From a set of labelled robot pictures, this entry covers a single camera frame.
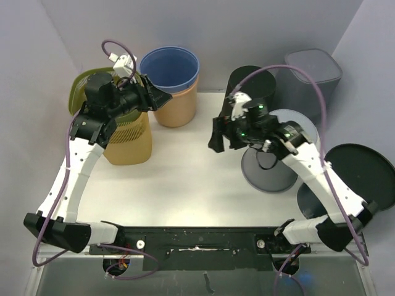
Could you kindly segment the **dark navy round bin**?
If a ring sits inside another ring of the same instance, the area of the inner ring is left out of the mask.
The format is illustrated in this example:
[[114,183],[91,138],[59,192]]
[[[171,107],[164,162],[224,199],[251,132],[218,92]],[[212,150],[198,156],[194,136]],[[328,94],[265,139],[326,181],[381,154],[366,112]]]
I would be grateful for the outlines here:
[[366,202],[376,202],[380,211],[394,206],[394,165],[379,152],[360,144],[340,144],[326,153],[325,160]]

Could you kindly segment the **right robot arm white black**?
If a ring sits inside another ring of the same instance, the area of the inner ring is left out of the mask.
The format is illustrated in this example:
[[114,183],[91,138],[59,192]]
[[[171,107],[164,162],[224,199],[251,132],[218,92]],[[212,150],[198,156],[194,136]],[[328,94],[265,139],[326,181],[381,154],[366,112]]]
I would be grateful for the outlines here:
[[323,243],[342,252],[351,241],[358,241],[358,233],[372,220],[378,205],[351,190],[325,161],[322,147],[298,122],[285,121],[284,114],[283,109],[267,112],[262,105],[251,109],[246,104],[236,106],[230,116],[213,118],[208,146],[221,153],[227,138],[232,149],[249,146],[273,154],[303,180],[324,206],[326,213],[322,216],[303,221],[289,219],[279,226],[275,232],[278,250],[289,252],[298,244]]

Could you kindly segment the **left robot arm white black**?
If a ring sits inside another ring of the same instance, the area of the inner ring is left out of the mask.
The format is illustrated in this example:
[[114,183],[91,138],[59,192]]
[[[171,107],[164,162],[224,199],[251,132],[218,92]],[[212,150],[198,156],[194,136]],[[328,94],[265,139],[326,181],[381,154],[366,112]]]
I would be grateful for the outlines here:
[[91,172],[117,129],[116,119],[132,111],[156,111],[172,95],[155,87],[146,75],[140,83],[116,83],[108,72],[90,75],[84,87],[86,100],[66,135],[62,166],[36,213],[27,213],[23,224],[36,237],[55,247],[80,253],[88,245],[104,244],[111,253],[125,248],[118,227],[106,222],[77,220],[81,197]]

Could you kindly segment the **light grey round bin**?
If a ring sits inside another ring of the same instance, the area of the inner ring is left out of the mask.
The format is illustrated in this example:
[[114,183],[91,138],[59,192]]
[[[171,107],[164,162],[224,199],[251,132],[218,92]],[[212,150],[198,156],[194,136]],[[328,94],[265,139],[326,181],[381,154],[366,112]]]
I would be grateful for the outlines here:
[[[279,122],[295,121],[307,133],[316,147],[320,147],[317,128],[305,115],[290,109],[270,112]],[[267,193],[279,193],[290,189],[297,181],[297,174],[274,154],[248,148],[241,159],[241,171],[246,181],[255,189]]]

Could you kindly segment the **grey mesh square basket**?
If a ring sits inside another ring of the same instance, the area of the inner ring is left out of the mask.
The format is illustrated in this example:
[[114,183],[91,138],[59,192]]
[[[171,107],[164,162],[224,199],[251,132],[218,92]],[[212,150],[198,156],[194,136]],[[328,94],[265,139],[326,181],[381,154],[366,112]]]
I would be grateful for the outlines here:
[[[329,53],[318,48],[294,51],[284,56],[283,63],[306,72],[320,88],[326,105],[330,104],[343,71]],[[304,75],[295,70],[281,68],[275,79],[273,110],[294,110],[305,115],[315,124],[320,122],[320,102],[315,89]]]

